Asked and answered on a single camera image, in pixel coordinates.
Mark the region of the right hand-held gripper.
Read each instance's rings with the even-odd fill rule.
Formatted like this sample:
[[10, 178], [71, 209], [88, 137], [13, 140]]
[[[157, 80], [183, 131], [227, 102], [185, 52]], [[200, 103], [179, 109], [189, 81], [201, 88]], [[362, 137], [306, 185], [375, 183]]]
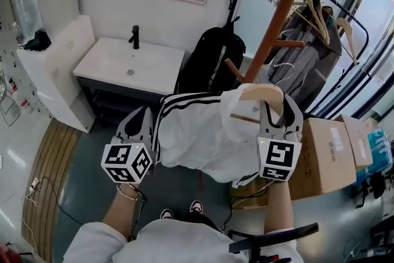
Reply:
[[285, 134], [274, 124], [269, 104], [260, 101], [260, 134], [257, 136], [259, 176], [271, 180], [289, 180], [299, 159], [303, 114], [295, 101], [284, 95]]

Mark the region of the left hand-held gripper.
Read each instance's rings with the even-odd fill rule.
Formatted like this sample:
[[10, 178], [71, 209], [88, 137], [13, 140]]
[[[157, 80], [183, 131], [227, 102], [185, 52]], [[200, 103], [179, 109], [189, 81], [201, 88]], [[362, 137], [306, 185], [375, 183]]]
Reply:
[[124, 118], [116, 136], [106, 144], [101, 167], [116, 184], [139, 184], [155, 172], [156, 152], [151, 150], [153, 114], [140, 107]]

